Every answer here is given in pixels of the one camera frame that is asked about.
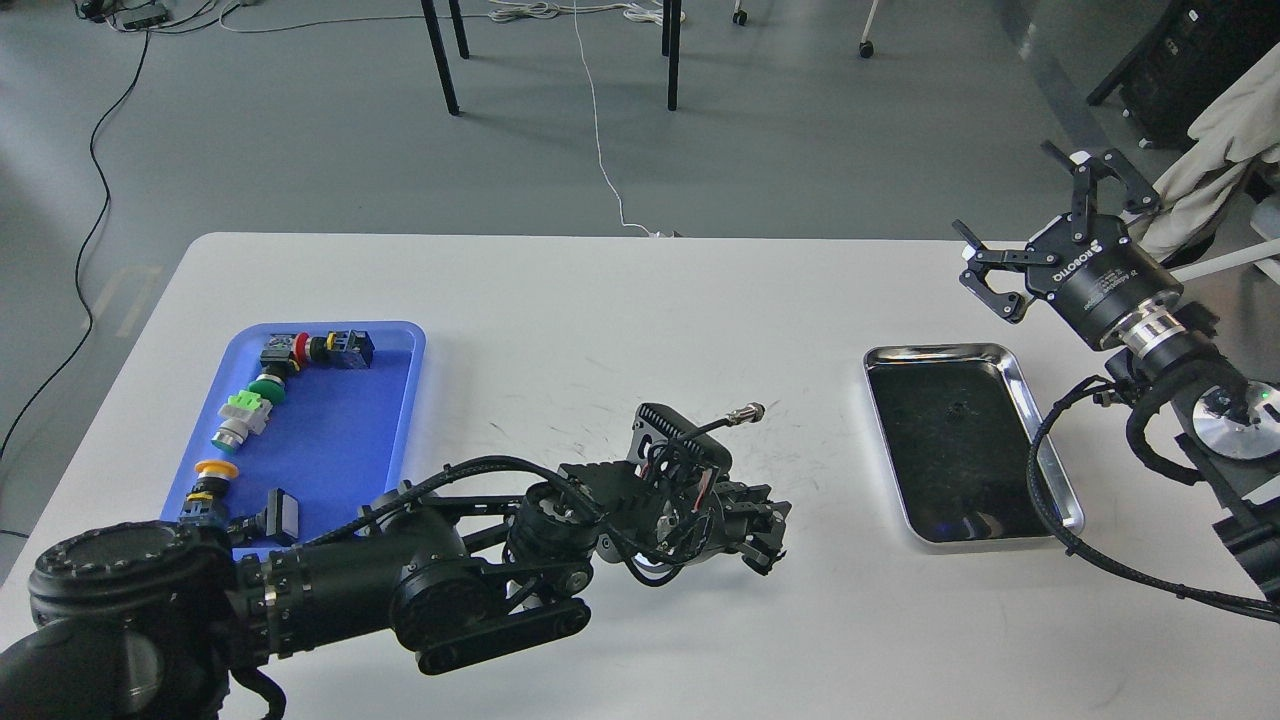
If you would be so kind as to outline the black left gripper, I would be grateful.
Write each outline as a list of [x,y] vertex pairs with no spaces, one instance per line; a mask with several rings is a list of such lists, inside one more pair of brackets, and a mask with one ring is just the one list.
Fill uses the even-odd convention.
[[663,480],[658,489],[657,573],[680,573],[721,555],[737,555],[755,574],[767,577],[786,556],[785,530],[746,537],[746,524],[773,527],[785,523],[792,509],[788,501],[772,500],[769,486],[717,480],[680,487]]

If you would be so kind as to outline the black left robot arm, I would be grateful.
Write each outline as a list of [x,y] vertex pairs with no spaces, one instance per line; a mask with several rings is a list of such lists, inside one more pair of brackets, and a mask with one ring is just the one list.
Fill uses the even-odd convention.
[[790,505],[730,478],[713,432],[643,404],[628,456],[557,470],[490,455],[403,483],[264,556],[209,521],[127,521],[46,548],[35,633],[3,653],[5,719],[215,719],[230,683],[284,716],[270,659],[390,630],[426,675],[581,632],[593,560],[659,587],[721,553],[765,575]]

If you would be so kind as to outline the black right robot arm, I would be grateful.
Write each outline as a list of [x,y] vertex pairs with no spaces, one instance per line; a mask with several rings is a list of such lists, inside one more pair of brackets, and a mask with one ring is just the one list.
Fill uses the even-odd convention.
[[[1215,315],[1181,305],[1184,287],[1144,251],[1123,218],[1097,208],[1097,187],[1115,178],[1130,215],[1158,209],[1152,184],[1116,149],[1043,151],[1071,177],[1071,205],[1021,249],[987,247],[963,222],[960,283],[995,315],[1016,324],[1036,301],[1051,306],[1094,351],[1111,350],[1106,375],[1091,375],[1053,404],[1030,436],[1027,488],[1042,524],[1091,565],[1121,579],[1210,607],[1275,624],[1277,501],[1251,495],[1277,479],[1277,387],[1242,374],[1213,343]],[[1258,587],[1258,597],[1167,582],[1135,570],[1062,528],[1050,507],[1038,454],[1056,420],[1083,398],[1130,411],[1125,439],[1151,471],[1184,486],[1207,484],[1226,516],[1213,530]]]

